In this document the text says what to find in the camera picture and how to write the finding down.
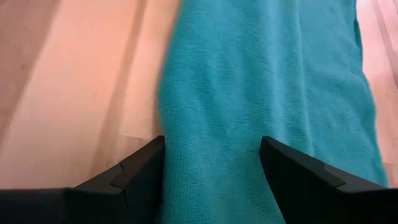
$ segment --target wooden floor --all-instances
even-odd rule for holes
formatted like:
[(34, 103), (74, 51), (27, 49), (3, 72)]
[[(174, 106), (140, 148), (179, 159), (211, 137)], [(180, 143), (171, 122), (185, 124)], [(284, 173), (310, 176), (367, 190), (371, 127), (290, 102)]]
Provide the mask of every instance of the wooden floor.
[[(377, 138), (398, 186), (394, 1), (357, 0)], [(179, 5), (0, 0), (0, 188), (74, 186), (161, 134), (157, 84)]]

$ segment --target teal towel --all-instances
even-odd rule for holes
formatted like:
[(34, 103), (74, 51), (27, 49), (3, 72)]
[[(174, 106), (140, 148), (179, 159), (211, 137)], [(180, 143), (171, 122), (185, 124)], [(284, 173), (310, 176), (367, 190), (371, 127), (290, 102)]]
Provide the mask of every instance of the teal towel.
[(261, 136), (387, 185), (355, 0), (183, 0), (160, 116), (162, 223), (283, 223)]

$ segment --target towel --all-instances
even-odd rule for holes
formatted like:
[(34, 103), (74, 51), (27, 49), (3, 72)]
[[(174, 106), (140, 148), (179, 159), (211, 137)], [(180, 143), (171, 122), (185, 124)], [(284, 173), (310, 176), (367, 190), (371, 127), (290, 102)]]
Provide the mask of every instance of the towel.
[(159, 98), (162, 223), (283, 223), (262, 136), (387, 185), (355, 0), (184, 0)]

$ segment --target fleece fabric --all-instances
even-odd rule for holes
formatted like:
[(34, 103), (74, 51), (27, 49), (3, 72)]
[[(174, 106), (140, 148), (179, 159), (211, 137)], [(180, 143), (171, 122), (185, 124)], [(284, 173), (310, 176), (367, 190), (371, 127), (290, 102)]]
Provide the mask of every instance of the fleece fabric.
[(381, 185), (355, 0), (183, 0), (160, 84), (162, 223), (283, 223), (271, 136)]

